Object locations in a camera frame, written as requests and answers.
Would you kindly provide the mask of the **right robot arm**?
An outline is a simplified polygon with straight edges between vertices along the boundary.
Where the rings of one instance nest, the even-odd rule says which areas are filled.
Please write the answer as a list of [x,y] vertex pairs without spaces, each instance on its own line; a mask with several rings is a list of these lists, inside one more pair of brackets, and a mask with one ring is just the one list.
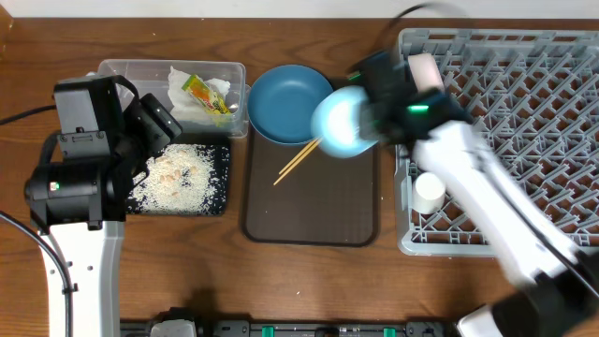
[[358,104],[360,135],[407,147],[494,250],[517,293],[456,324],[461,336],[563,336],[598,312],[598,255],[553,226],[505,170],[471,114],[438,89]]

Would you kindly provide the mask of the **wooden chopstick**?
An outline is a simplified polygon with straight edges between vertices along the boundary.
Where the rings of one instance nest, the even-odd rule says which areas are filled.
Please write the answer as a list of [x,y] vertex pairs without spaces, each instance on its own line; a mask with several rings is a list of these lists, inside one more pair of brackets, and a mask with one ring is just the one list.
[[275,180],[275,182],[272,185],[277,185],[283,178],[285,178],[291,171],[293,171],[307,156],[305,156],[295,167],[293,167],[291,170],[289,170],[288,172],[284,173],[283,175],[279,174],[279,177]]
[[311,142],[306,144],[303,149],[301,149],[280,171],[279,174],[283,175],[284,173],[291,170],[295,167],[305,156],[307,156],[320,142],[321,138],[313,139]]

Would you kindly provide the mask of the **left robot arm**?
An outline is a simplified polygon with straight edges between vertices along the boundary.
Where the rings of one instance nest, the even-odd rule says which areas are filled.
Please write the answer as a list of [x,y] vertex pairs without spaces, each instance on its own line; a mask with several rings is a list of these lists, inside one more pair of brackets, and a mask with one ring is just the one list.
[[50,334],[117,336],[126,200],[146,161],[182,129],[151,94],[126,108],[113,89],[54,99],[62,130],[25,187],[42,241]]

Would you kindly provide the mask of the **white speckled bowl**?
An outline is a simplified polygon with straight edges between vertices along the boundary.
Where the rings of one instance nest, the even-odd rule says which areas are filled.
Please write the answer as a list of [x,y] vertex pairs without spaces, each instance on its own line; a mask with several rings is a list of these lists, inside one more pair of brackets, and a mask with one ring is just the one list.
[[429,53],[410,55],[407,58],[409,69],[419,92],[431,89],[444,91],[444,83],[438,66]]

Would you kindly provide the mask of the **light blue bowl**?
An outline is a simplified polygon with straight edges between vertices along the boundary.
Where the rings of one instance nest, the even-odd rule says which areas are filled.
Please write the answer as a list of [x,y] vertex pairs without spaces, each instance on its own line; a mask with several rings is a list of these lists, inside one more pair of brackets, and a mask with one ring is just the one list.
[[328,95],[314,110],[312,134],[326,154],[350,158],[362,154],[377,143],[360,134],[359,115],[368,102],[360,86],[346,86]]

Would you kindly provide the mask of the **yellow green snack wrapper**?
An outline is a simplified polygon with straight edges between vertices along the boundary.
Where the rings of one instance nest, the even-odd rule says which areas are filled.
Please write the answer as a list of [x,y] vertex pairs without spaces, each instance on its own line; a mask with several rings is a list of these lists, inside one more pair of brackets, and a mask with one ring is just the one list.
[[205,111],[212,115],[228,115],[230,110],[224,98],[206,84],[198,75],[191,75],[182,89],[192,97]]

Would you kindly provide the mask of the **white tissue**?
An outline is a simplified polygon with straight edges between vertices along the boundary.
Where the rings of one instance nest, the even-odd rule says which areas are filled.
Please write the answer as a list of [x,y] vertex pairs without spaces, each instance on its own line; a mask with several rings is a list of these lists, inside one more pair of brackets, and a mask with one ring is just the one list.
[[[232,114],[231,109],[228,115],[212,115],[199,105],[192,97],[190,97],[183,89],[186,80],[196,74],[188,74],[186,72],[170,68],[168,74],[168,97],[173,104],[171,114],[177,119],[193,121],[199,124],[213,124],[222,126],[226,117]],[[215,89],[224,99],[229,92],[230,82],[212,78],[203,80],[212,89]]]

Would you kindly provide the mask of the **white paper cup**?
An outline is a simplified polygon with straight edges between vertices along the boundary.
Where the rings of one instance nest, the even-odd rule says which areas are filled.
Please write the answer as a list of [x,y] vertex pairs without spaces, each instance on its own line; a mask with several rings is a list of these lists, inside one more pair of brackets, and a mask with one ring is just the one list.
[[439,211],[445,202],[446,184],[435,174],[424,172],[413,183],[412,208],[421,214]]

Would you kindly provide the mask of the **dark blue plate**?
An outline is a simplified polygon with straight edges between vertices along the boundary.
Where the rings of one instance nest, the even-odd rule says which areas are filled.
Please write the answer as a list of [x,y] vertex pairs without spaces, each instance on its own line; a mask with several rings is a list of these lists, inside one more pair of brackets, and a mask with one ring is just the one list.
[[255,81],[247,103],[249,120],[272,142],[307,143],[313,139],[314,110],[332,92],[329,80],[311,67],[277,66]]

